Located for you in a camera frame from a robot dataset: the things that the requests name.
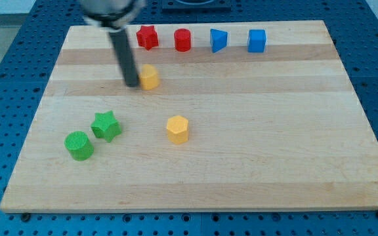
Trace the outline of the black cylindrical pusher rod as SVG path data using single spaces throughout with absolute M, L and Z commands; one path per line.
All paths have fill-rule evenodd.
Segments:
M 121 31 L 110 32 L 109 36 L 125 85 L 127 87 L 138 87 L 138 71 L 127 32 L 123 29 Z

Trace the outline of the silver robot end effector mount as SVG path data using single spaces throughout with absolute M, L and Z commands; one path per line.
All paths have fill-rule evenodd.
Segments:
M 108 30 L 122 30 L 146 6 L 146 0 L 79 0 L 84 21 Z

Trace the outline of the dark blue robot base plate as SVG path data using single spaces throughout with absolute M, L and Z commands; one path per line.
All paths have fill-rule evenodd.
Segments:
M 231 0 L 161 0 L 162 11 L 177 10 L 231 10 Z

